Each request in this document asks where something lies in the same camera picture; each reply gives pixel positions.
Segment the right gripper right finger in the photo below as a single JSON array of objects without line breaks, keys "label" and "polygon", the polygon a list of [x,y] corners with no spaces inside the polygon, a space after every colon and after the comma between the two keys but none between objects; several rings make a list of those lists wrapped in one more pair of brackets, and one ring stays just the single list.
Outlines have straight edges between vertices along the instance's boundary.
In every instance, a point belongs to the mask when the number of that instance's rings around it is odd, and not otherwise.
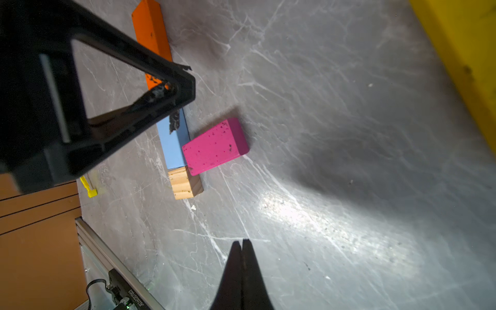
[{"label": "right gripper right finger", "polygon": [[249,239],[244,239],[242,242],[242,309],[274,309],[263,280],[253,244]]}]

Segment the orange long block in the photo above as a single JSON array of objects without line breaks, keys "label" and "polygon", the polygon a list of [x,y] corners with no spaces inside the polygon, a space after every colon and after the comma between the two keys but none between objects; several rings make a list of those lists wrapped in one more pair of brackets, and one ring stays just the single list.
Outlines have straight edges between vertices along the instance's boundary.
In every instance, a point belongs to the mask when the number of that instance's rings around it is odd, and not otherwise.
[{"label": "orange long block", "polygon": [[167,61],[173,61],[160,4],[142,0],[131,17],[137,42]]}]

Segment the light blue block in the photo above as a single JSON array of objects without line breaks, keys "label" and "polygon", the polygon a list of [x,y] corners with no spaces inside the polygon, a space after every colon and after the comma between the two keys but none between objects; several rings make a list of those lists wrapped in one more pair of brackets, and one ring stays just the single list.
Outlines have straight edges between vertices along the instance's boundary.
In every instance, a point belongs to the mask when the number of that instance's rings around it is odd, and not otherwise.
[{"label": "light blue block", "polygon": [[156,124],[168,170],[178,169],[187,165],[182,147],[190,142],[183,109],[179,110],[179,128],[170,133],[170,121],[172,119],[172,116],[168,116]]}]

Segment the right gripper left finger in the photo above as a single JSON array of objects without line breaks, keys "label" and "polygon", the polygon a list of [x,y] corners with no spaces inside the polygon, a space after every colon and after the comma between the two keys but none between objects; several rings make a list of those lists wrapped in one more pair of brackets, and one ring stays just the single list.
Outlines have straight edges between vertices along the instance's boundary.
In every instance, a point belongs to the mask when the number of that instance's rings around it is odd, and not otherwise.
[{"label": "right gripper left finger", "polygon": [[242,308],[242,247],[235,241],[229,252],[226,266],[211,309]]}]

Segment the natural wood cube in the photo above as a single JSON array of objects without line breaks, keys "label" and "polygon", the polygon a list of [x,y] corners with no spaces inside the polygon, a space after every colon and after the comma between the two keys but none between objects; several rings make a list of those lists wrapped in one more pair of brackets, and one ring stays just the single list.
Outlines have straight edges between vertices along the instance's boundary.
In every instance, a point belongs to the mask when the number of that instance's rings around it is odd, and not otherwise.
[{"label": "natural wood cube", "polygon": [[168,171],[176,200],[193,198],[204,191],[200,175],[193,176],[188,166]]}]

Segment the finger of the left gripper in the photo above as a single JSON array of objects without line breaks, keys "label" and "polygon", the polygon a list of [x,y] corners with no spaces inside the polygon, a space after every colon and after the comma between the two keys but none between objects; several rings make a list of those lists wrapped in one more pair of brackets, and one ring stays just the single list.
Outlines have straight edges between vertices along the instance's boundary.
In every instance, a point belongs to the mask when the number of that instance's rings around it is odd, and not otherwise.
[{"label": "finger of the left gripper", "polygon": [[[74,40],[159,85],[88,118]],[[191,67],[158,56],[74,1],[1,2],[1,172],[23,194],[79,178],[195,97]]]}]

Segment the magenta block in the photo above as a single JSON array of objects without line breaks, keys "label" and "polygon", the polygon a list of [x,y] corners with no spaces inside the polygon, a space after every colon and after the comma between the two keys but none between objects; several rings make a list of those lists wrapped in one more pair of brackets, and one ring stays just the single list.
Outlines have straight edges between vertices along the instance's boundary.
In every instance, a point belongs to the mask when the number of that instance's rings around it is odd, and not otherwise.
[{"label": "magenta block", "polygon": [[237,159],[249,150],[238,118],[221,121],[182,147],[192,176]]}]

